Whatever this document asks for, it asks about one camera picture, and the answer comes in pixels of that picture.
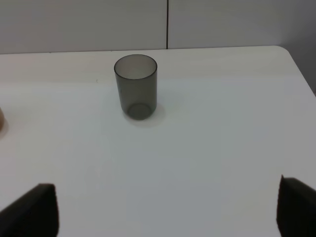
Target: white table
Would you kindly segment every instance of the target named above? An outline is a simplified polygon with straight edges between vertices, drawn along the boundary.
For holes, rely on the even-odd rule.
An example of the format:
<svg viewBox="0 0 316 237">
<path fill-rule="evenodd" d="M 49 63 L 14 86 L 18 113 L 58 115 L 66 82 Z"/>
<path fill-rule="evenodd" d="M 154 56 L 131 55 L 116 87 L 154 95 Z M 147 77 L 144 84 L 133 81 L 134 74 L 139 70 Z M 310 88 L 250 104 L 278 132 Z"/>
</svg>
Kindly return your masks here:
<svg viewBox="0 0 316 237">
<path fill-rule="evenodd" d="M 113 71 L 158 63 L 123 116 Z M 0 207 L 54 183 L 61 237 L 278 237 L 281 174 L 316 187 L 316 99 L 277 46 L 0 56 Z"/>
</svg>

